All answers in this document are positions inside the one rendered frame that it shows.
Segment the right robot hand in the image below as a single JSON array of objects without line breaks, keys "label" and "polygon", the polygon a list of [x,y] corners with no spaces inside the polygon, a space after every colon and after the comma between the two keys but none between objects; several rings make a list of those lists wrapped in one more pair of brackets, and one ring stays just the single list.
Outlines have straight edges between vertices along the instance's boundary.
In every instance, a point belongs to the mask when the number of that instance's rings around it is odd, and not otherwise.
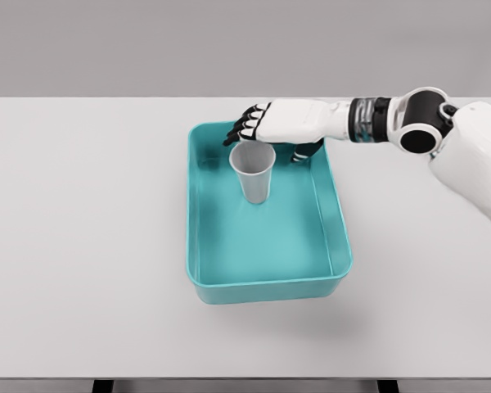
[{"label": "right robot hand", "polygon": [[313,156],[331,135],[337,106],[319,100],[275,99],[246,109],[223,141],[225,147],[239,141],[295,146],[291,161]]}]

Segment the grey paper cup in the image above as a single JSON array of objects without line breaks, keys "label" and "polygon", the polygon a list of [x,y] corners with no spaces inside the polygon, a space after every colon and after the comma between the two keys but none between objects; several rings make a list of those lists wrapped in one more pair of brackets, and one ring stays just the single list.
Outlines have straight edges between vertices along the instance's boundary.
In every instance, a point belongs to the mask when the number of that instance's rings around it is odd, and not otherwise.
[{"label": "grey paper cup", "polygon": [[275,160],[273,146],[264,142],[243,141],[231,150],[229,163],[248,202],[262,204],[268,199]]}]

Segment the teal plastic basket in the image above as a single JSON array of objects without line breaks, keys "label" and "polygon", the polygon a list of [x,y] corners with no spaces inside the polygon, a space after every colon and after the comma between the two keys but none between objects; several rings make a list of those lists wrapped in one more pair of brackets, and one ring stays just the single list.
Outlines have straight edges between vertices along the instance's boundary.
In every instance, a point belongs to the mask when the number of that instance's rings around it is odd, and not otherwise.
[{"label": "teal plastic basket", "polygon": [[275,146],[270,194],[248,202],[223,145],[231,123],[193,127],[187,138],[186,271],[210,305],[329,296],[353,264],[325,148],[291,161]]}]

